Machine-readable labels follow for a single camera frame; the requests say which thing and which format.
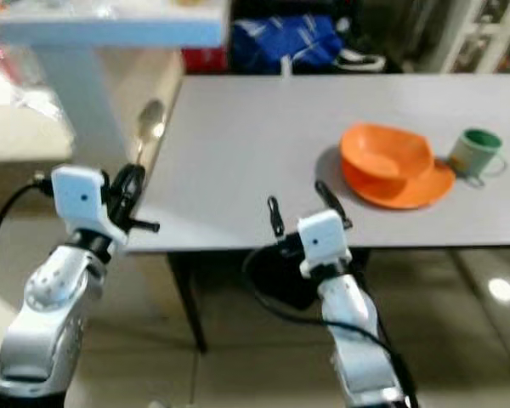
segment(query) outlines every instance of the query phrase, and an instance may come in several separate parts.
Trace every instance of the green mug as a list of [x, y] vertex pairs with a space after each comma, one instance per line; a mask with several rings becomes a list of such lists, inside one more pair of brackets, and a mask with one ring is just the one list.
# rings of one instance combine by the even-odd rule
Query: green mug
[[[499, 154], [501, 147], [502, 141], [494, 133], [483, 129], [467, 129], [450, 153], [450, 166], [459, 176], [473, 179], [474, 185], [482, 187], [485, 183], [481, 176], [498, 176], [507, 168], [506, 161]], [[494, 157], [501, 160], [501, 168], [491, 173], [484, 172]]]

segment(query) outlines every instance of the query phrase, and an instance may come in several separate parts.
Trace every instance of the orange plate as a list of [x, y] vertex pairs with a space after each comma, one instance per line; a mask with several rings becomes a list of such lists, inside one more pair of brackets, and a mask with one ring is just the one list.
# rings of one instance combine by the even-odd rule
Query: orange plate
[[342, 158], [380, 179], [416, 179], [433, 166], [433, 152], [418, 134], [393, 127], [355, 125], [342, 136]]
[[389, 181], [361, 172], [342, 160], [343, 174], [355, 193], [378, 206], [413, 209], [434, 204], [450, 191], [456, 175], [442, 161], [435, 160], [433, 170], [409, 181]]

